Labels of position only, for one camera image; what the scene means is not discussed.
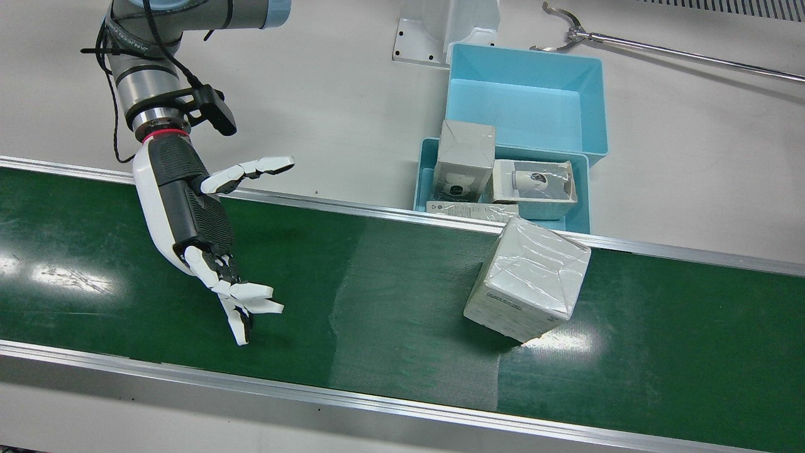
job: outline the blue plastic tray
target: blue plastic tray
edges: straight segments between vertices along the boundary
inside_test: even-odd
[[[416,181],[414,210],[424,212],[427,201],[431,199],[433,188],[433,168],[439,154],[439,139],[422,140],[419,153],[419,178]],[[573,206],[568,215],[559,220],[536,220],[534,223],[552,230],[590,233],[590,195],[588,160],[584,154],[568,152],[543,151],[537,149],[516,148],[497,145],[495,159],[540,160],[542,162],[565,162],[573,165],[573,180],[576,183],[576,196],[579,202]]]
[[[446,119],[489,124],[497,143],[608,152],[601,61],[584,56],[456,44]]]

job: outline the green conveyor belt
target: green conveyor belt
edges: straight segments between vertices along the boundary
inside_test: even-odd
[[[805,448],[805,279],[596,249],[572,320],[462,317],[494,237],[225,200],[275,287],[237,347],[133,186],[0,168],[0,339],[767,451]]]

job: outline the vent grille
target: vent grille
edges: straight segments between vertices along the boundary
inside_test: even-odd
[[[805,0],[643,0],[646,3],[685,6],[697,10],[767,17],[802,22]]]

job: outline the white bracket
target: white bracket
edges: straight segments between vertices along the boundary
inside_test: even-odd
[[[406,0],[391,59],[447,67],[455,43],[495,45],[499,0]]]

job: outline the camera box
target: camera box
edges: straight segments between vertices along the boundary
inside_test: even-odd
[[[425,210],[433,214],[453,217],[475,218],[489,222],[506,223],[519,215],[517,205],[493,205],[490,203],[441,202],[430,200]]]
[[[525,343],[573,315],[589,247],[512,218],[469,294],[464,316]]]
[[[495,128],[445,120],[433,173],[433,197],[477,202],[492,175]]]
[[[578,202],[569,161],[495,160],[491,195],[494,203],[516,203],[531,220],[562,218]]]

